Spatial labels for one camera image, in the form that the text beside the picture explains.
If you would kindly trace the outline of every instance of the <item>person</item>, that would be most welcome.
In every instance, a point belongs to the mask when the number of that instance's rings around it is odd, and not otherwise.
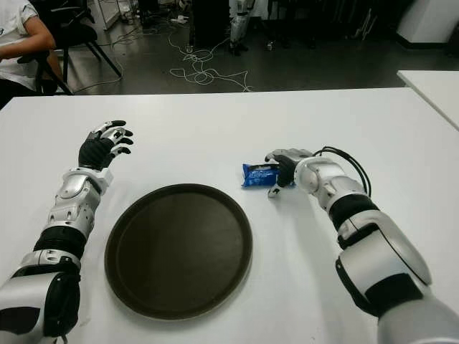
[[[0,109],[13,97],[37,95],[37,63],[19,64],[21,56],[50,50],[48,63],[62,76],[57,56],[51,51],[55,46],[53,36],[27,0],[0,0]]]

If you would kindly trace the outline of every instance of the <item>black round tray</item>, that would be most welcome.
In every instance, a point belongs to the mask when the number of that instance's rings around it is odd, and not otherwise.
[[[209,186],[178,184],[149,193],[119,218],[105,272],[135,312],[181,320],[224,301],[251,256],[250,225],[233,199]]]

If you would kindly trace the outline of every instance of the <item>robotic arm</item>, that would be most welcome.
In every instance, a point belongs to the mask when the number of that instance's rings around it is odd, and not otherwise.
[[[53,343],[77,323],[80,268],[95,210],[113,177],[107,167],[132,144],[126,122],[106,122],[80,148],[33,252],[0,288],[0,343]]]
[[[274,150],[271,159],[280,174],[268,196],[295,181],[333,222],[343,249],[336,271],[357,307],[379,318],[379,343],[459,343],[459,317],[432,294],[424,259],[360,183],[306,150]]]

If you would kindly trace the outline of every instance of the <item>black chair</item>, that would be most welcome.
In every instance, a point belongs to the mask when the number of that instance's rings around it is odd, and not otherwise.
[[[87,0],[32,0],[42,21],[47,25],[56,41],[56,49],[64,51],[64,81],[68,80],[69,48],[84,44],[97,59],[102,57],[121,77],[121,73],[97,44],[98,35],[89,25],[82,24],[84,18],[95,23]]]
[[[36,86],[37,92],[41,95],[50,95],[47,93],[45,88],[43,87],[43,73],[46,72],[51,79],[59,86],[64,94],[66,95],[73,95],[72,91],[69,89],[67,84],[65,84],[53,71],[51,66],[49,65],[47,58],[49,56],[49,52],[37,52],[34,54],[29,54],[21,57],[18,59],[17,63],[24,64],[30,63],[31,61],[35,60],[38,63],[37,68],[37,75],[36,75]]]

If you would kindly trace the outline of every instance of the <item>blue wrapper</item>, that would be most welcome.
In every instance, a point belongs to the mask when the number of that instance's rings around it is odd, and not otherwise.
[[[279,174],[279,165],[248,165],[242,164],[244,183],[242,186],[273,186]]]

